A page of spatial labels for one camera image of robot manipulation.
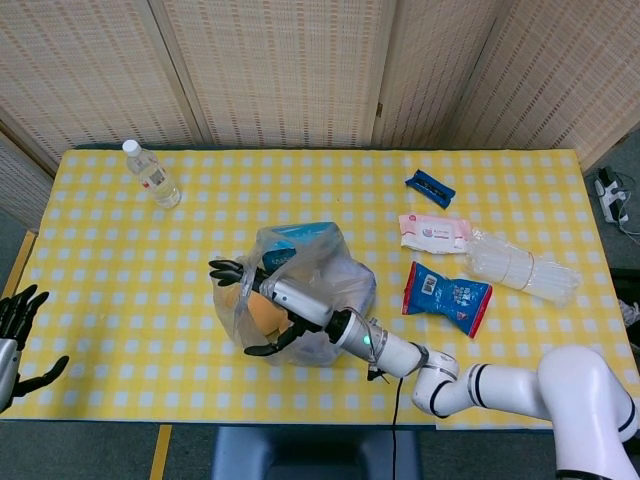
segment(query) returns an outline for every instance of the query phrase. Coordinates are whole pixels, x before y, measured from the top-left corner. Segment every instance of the gray floor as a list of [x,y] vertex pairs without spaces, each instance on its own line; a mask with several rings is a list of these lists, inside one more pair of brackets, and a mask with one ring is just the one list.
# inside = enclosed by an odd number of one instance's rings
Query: gray floor
[[[598,166],[640,181],[640,132],[616,147]],[[640,187],[627,205],[629,229],[640,230]],[[602,220],[597,198],[594,217],[611,267],[640,268],[638,248]],[[0,290],[4,287],[24,230],[0,212]],[[127,423],[0,422],[0,477],[10,479],[145,479],[149,477],[158,426]],[[173,428],[165,479],[210,478],[215,427]],[[550,434],[509,432],[421,433],[425,478],[550,479],[555,452]]]

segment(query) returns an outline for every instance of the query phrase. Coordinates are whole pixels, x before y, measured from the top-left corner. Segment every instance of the plastic bottle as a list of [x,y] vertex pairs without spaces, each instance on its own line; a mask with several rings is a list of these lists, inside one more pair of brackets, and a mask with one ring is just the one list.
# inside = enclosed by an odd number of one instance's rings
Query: plastic bottle
[[135,140],[124,142],[122,150],[127,154],[127,168],[158,205],[173,208],[180,202],[180,190],[153,152],[141,148]]

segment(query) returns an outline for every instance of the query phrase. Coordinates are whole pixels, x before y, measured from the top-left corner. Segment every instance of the table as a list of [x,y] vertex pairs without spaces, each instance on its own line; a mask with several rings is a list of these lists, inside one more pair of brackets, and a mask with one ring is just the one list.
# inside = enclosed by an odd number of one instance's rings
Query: table
[[[160,422],[389,424],[395,382],[367,382],[343,355],[333,368],[272,367],[227,339],[207,261],[247,252],[266,225],[333,220],[377,275],[375,316],[391,331],[453,354],[461,369],[489,362],[535,368],[554,345],[601,352],[634,397],[638,372],[573,151],[159,152],[182,202],[164,211],[117,151],[67,152],[21,288],[51,291],[22,360],[25,377],[62,354],[50,387],[16,399],[5,417]],[[475,341],[437,316],[402,316],[411,260],[456,277],[460,256],[400,248],[397,217],[443,214],[404,186],[421,168],[457,191],[446,215],[578,269],[565,309],[496,286]],[[438,428],[548,428],[471,409],[446,420],[411,405],[398,423]]]

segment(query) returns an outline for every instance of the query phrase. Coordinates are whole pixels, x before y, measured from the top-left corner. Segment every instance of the transparent plastic sleeve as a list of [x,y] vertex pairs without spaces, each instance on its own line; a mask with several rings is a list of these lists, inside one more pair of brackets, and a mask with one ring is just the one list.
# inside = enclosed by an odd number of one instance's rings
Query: transparent plastic sleeve
[[[283,245],[286,245],[285,250],[295,250],[295,254],[262,283],[260,293],[264,297],[271,298],[278,279],[286,277],[326,294],[332,299],[335,310],[351,308],[365,315],[373,303],[375,275],[351,258],[338,226],[327,223],[311,239],[289,235],[287,230],[304,227],[260,229],[249,255],[237,259],[244,266],[241,283],[220,287],[213,282],[216,313],[229,338],[239,347],[264,345],[269,340],[256,325],[249,308],[249,296],[252,295],[256,268],[264,268],[265,254],[282,251]],[[324,332],[306,332],[282,351],[264,358],[273,365],[329,366],[341,352],[342,349],[330,343]]]
[[494,283],[568,305],[580,286],[580,274],[523,250],[495,235],[473,230],[467,245],[469,273]]

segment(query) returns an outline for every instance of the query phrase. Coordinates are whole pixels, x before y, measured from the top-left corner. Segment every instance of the woven wall panel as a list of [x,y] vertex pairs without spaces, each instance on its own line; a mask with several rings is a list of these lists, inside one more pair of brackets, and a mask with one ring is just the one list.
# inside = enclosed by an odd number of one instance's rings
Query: woven wall panel
[[165,0],[163,5],[217,143],[369,144],[386,55],[382,37],[393,2]]
[[53,181],[0,138],[0,208],[26,228],[40,228]]
[[0,102],[55,159],[192,135],[131,0],[0,2]]
[[592,163],[640,120],[637,1],[518,1],[484,55],[451,146],[568,147]]
[[499,0],[406,0],[385,66],[374,144],[440,146],[500,5]]

